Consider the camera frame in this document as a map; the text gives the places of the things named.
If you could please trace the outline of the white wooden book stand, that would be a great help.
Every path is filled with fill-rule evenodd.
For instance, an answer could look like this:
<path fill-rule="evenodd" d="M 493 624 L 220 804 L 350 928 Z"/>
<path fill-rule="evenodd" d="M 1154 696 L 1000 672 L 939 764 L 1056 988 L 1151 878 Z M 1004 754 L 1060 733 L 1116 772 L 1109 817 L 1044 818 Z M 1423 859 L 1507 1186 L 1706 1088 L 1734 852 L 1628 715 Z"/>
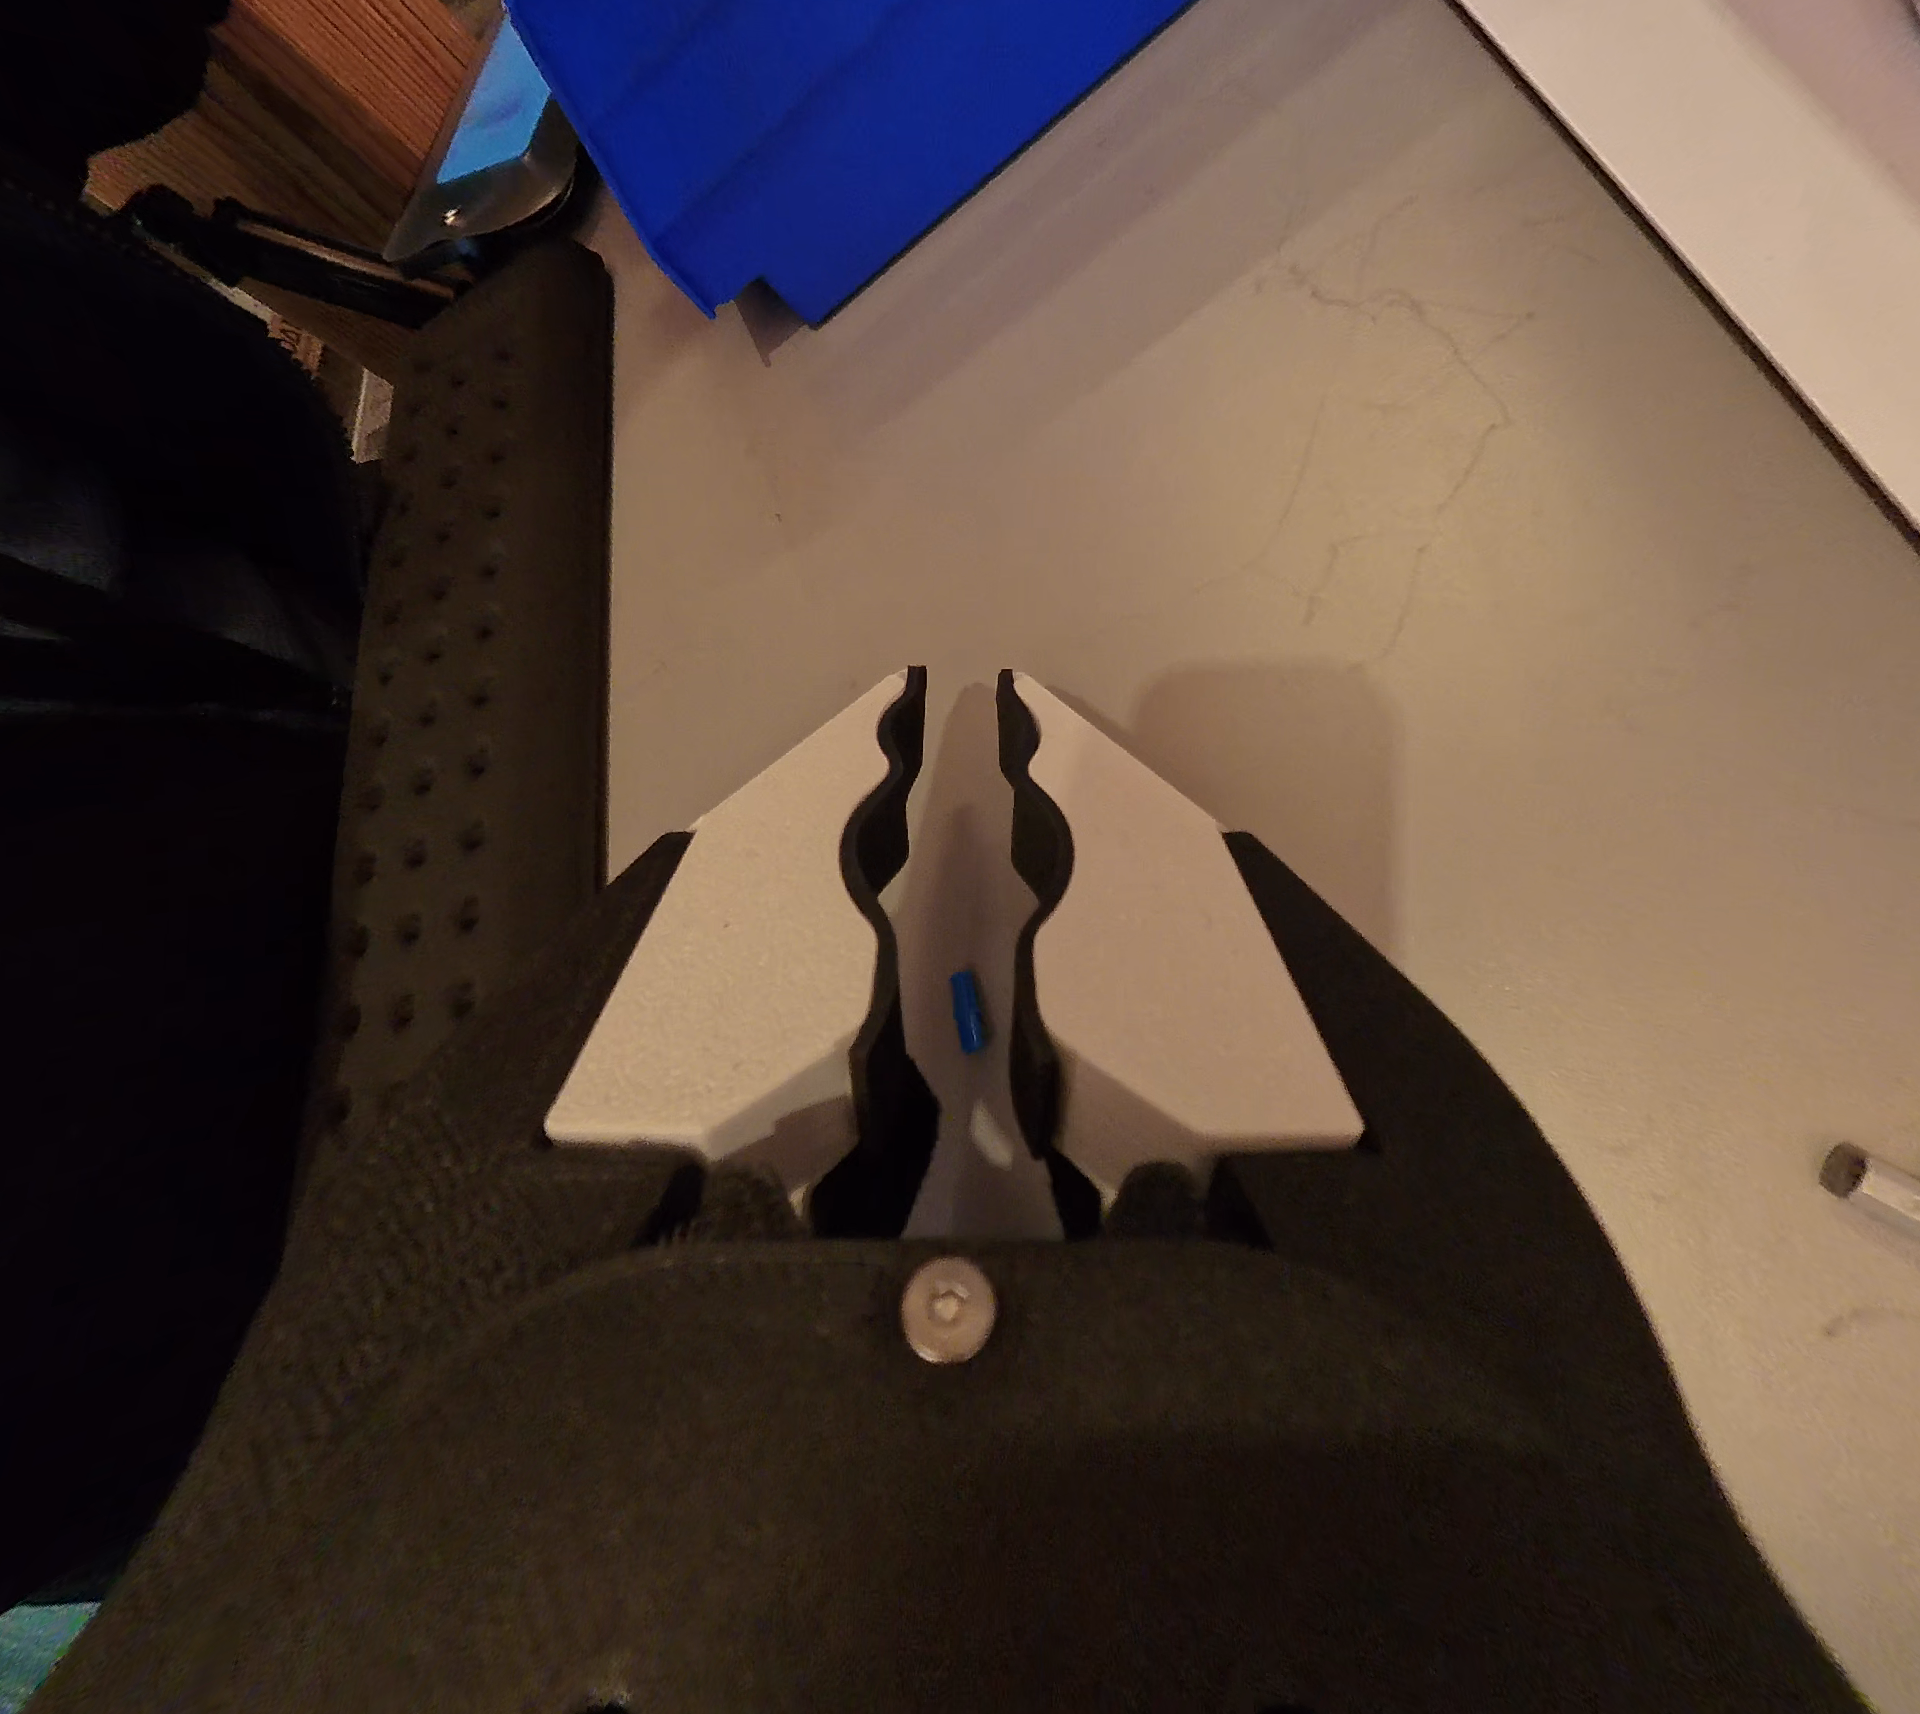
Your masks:
<path fill-rule="evenodd" d="M 1452 3 L 1916 529 L 1916 0 Z"/>

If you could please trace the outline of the small grey connector piece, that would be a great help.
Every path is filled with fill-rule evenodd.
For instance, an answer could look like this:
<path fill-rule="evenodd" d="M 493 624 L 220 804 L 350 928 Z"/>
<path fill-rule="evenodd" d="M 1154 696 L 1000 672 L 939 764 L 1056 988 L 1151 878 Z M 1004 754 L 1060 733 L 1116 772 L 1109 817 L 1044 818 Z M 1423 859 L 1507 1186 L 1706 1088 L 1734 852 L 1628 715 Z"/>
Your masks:
<path fill-rule="evenodd" d="M 1918 1177 L 1853 1143 L 1836 1143 L 1820 1160 L 1818 1185 L 1859 1216 L 1918 1241 Z"/>

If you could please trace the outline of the black perforated board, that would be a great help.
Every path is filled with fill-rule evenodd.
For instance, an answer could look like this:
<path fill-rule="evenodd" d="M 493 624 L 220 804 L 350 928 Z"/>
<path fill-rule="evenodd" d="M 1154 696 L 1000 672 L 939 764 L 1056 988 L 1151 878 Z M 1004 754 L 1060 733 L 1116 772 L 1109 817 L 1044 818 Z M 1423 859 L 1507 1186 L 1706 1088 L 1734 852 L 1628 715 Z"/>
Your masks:
<path fill-rule="evenodd" d="M 353 1133 L 604 881 L 612 276 L 526 251 L 395 383 L 315 1046 Z"/>

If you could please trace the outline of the metal clamp plate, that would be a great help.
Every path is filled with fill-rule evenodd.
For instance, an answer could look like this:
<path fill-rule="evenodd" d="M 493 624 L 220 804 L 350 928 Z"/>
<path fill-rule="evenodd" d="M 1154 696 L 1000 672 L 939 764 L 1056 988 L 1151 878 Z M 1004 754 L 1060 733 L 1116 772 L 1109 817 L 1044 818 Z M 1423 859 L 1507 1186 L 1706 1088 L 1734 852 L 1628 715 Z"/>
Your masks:
<path fill-rule="evenodd" d="M 590 165 L 531 52 L 501 16 L 433 142 L 384 262 L 405 272 L 480 271 L 564 224 Z"/>

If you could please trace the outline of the wooden slatted panel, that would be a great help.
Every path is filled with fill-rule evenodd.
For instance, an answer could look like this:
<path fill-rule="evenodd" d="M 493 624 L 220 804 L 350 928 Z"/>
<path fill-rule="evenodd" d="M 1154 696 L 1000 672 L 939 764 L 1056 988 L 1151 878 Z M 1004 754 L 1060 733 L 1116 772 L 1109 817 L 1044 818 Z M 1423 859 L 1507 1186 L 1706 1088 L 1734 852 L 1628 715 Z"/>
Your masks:
<path fill-rule="evenodd" d="M 228 0 L 198 101 L 98 154 L 100 212 L 160 187 L 380 251 L 468 85 L 475 41 L 441 0 Z"/>

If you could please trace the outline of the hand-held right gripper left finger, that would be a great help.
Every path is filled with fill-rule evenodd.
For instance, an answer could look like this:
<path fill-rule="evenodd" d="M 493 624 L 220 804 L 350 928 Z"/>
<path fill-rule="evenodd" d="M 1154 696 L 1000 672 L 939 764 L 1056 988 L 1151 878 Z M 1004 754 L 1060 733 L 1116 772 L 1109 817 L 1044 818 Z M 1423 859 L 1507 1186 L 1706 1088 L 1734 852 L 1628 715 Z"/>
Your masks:
<path fill-rule="evenodd" d="M 746 1165 L 809 1215 L 911 1211 L 941 1107 L 905 1049 L 881 895 L 907 859 L 926 696 L 926 669 L 885 674 L 692 827 L 549 1145 Z"/>

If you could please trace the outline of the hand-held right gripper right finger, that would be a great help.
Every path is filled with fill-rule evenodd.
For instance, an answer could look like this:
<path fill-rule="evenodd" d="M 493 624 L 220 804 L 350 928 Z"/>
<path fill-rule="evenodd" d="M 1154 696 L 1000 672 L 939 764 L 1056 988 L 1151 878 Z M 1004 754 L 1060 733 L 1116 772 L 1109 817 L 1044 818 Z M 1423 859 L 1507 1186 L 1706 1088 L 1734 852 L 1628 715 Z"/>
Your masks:
<path fill-rule="evenodd" d="M 1357 1105 L 1230 835 L 1022 670 L 996 680 L 1012 864 L 1034 906 L 1006 1019 L 1020 1143 L 1103 1209 L 1141 1169 L 1347 1153 Z"/>

